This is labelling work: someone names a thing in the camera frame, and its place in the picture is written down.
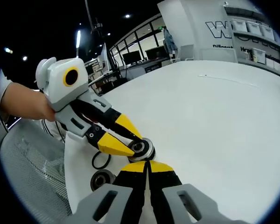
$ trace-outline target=desk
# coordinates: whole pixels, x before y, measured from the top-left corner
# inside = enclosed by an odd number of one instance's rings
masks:
[[[255,223],[280,195],[279,76],[237,63],[186,61],[131,80],[104,97],[153,142],[156,161],[214,199],[228,218]],[[73,212],[91,193],[96,151],[66,142],[65,179]],[[113,156],[107,169],[117,175],[127,163],[126,157]]]
[[[126,77],[127,80],[129,81],[147,73],[146,70],[148,67],[153,67],[154,65],[161,64],[161,62],[166,60],[170,60],[170,58],[160,58],[157,60],[145,61],[140,64],[132,65],[127,69],[123,68],[122,70],[120,70],[120,72],[122,77]]]

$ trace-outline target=white sleeve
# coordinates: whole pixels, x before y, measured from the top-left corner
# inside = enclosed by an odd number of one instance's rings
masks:
[[[11,84],[12,81],[8,80],[4,74],[3,71],[0,70],[0,103],[1,103],[1,99],[5,93],[5,90],[7,89],[8,85]]]

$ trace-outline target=person's arm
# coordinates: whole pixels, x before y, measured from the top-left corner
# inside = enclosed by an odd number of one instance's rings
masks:
[[[45,95],[18,83],[8,85],[1,99],[0,109],[16,117],[55,121],[55,112]]]

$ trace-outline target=gray mesh fabric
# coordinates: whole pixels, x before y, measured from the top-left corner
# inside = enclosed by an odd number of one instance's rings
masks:
[[[21,119],[6,135],[0,158],[15,193],[40,223],[71,215],[64,178],[64,144]]]

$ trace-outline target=black ceiling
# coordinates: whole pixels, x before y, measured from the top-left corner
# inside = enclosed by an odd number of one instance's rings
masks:
[[[93,23],[98,20],[103,24],[104,35],[111,33],[105,39],[111,46],[131,29],[159,13],[158,2],[160,0],[143,0],[126,4],[122,0],[88,0],[88,6]],[[8,78],[30,88],[36,88],[33,82],[40,60],[52,56],[58,60],[75,57],[77,30],[90,30],[84,0],[4,1],[2,4],[2,52],[3,47],[8,47],[14,53],[3,52],[1,67]],[[23,56],[28,57],[27,61],[22,61]]]

